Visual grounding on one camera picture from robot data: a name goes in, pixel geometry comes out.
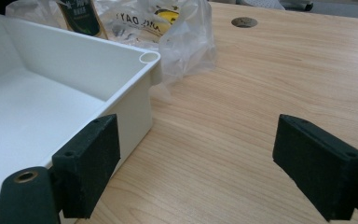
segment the wooden table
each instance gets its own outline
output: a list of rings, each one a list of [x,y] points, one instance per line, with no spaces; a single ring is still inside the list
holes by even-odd
[[[211,5],[216,68],[152,101],[153,128],[78,223],[325,223],[272,149],[280,114],[358,148],[358,19]]]

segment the plastic bag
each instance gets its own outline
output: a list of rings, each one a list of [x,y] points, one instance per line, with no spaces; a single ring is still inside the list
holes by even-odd
[[[214,68],[212,10],[206,0],[94,0],[93,3],[109,40],[161,54],[162,83],[152,88],[152,96],[167,100],[169,86],[174,82]],[[54,0],[18,0],[7,6],[6,15],[67,29]]]

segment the table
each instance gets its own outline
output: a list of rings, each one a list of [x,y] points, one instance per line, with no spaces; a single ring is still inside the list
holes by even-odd
[[[78,223],[325,223],[272,149],[280,114],[358,148],[358,19],[211,5],[216,68],[152,100],[153,128]]]

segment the white plastic bin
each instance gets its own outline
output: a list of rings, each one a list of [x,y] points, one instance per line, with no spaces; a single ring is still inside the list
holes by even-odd
[[[91,120],[116,113],[121,160],[152,126],[148,90],[159,54],[0,15],[0,188],[12,173],[49,167]]]

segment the white box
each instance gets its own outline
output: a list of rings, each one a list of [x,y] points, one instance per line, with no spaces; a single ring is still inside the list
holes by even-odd
[[[0,188],[91,120],[117,114],[121,160],[152,126],[158,53],[0,15]]]

